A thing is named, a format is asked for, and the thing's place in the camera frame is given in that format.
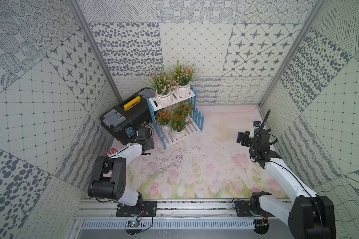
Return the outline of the orange flower pot front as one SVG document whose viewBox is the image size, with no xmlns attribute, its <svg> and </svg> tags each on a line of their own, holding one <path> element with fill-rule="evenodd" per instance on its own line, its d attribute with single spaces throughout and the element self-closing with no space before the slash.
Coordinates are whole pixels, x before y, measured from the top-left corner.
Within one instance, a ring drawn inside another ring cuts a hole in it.
<svg viewBox="0 0 359 239">
<path fill-rule="evenodd" d="M 170 133 L 171 116 L 172 113 L 170 110 L 161 109 L 157 111 L 156 121 L 161 128 L 162 133 Z"/>
</svg>

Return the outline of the red flower pot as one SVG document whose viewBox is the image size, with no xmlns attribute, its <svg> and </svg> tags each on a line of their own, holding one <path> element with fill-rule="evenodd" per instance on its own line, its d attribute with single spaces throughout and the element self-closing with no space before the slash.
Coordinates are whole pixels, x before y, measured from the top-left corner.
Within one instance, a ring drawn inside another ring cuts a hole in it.
<svg viewBox="0 0 359 239">
<path fill-rule="evenodd" d="M 190 101 L 179 102 L 178 105 L 174 108 L 175 115 L 181 115 L 186 120 L 190 118 L 190 115 L 193 111 L 193 104 Z"/>
<path fill-rule="evenodd" d="M 185 135 L 185 128 L 188 125 L 188 121 L 181 115 L 173 114 L 171 116 L 171 133 L 176 140 L 182 140 Z"/>
</svg>

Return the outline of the pink flower pot back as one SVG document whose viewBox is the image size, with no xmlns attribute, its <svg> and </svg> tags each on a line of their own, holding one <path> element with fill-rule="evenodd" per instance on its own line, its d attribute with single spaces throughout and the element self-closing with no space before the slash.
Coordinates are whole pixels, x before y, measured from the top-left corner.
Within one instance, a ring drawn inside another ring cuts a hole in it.
<svg viewBox="0 0 359 239">
<path fill-rule="evenodd" d="M 151 76 L 145 83 L 156 91 L 157 103 L 163 107 L 170 105 L 172 92 L 177 88 L 178 82 L 168 73 Z"/>
</svg>

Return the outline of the pink flower pot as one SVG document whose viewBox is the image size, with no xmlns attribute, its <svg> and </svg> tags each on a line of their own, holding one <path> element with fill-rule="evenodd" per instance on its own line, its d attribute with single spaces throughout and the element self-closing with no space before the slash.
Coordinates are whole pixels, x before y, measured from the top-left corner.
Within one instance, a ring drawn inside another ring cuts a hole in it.
<svg viewBox="0 0 359 239">
<path fill-rule="evenodd" d="M 172 92 L 177 88 L 178 82 L 168 73 L 151 76 L 145 83 L 156 91 L 157 103 L 163 107 L 170 105 Z"/>
<path fill-rule="evenodd" d="M 177 60 L 174 69 L 171 70 L 172 80 L 176 83 L 176 95 L 184 98 L 190 94 L 190 83 L 196 77 L 195 66 L 184 65 Z"/>
</svg>

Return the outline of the pink flower pot front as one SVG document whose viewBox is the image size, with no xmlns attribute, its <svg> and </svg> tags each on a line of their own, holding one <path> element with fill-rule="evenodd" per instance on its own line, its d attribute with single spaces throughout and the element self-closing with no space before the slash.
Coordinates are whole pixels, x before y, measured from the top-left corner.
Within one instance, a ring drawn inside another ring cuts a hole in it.
<svg viewBox="0 0 359 239">
<path fill-rule="evenodd" d="M 174 69 L 171 70 L 172 80 L 176 83 L 176 95 L 184 98 L 190 94 L 190 83 L 196 77 L 195 66 L 184 65 L 177 60 Z"/>
</svg>

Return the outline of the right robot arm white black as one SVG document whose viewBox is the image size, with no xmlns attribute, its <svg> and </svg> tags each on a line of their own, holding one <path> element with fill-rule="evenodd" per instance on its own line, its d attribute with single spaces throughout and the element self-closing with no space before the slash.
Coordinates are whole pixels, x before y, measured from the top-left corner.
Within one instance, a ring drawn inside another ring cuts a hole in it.
<svg viewBox="0 0 359 239">
<path fill-rule="evenodd" d="M 286 192 L 291 203 L 286 204 L 270 192 L 252 193 L 249 208 L 254 215 L 271 214 L 286 226 L 296 239 L 334 239 L 336 225 L 334 204 L 309 188 L 286 165 L 270 146 L 269 131 L 253 127 L 238 132 L 237 143 L 249 148 L 249 157 L 266 170 Z"/>
</svg>

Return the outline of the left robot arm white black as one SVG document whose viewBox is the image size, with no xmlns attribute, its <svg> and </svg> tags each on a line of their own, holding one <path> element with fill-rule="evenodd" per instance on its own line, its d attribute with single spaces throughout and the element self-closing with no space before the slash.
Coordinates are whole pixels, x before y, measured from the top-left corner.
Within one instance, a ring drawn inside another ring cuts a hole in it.
<svg viewBox="0 0 359 239">
<path fill-rule="evenodd" d="M 100 203 L 114 201 L 132 216 L 140 215 L 143 197 L 140 192 L 126 186 L 127 166 L 154 148 L 151 127 L 140 127 L 136 137 L 117 153 L 96 158 L 88 185 L 88 196 Z"/>
</svg>

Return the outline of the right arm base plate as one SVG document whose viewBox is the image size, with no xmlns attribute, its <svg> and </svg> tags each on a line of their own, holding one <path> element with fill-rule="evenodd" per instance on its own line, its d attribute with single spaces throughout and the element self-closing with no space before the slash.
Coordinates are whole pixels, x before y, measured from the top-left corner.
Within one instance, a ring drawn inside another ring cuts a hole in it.
<svg viewBox="0 0 359 239">
<path fill-rule="evenodd" d="M 255 214 L 251 211 L 250 201 L 247 200 L 232 200 L 232 206 L 236 211 L 238 217 L 252 217 Z"/>
</svg>

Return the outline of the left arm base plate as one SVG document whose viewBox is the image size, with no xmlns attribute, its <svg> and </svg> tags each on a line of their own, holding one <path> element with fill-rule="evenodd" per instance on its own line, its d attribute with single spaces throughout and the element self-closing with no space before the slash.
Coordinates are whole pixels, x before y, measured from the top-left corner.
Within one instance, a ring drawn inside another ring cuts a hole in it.
<svg viewBox="0 0 359 239">
<path fill-rule="evenodd" d="M 116 217 L 137 217 L 137 216 L 147 216 L 155 217 L 157 213 L 157 201 L 144 200 L 138 202 L 136 206 L 127 206 L 124 204 L 117 205 Z"/>
</svg>

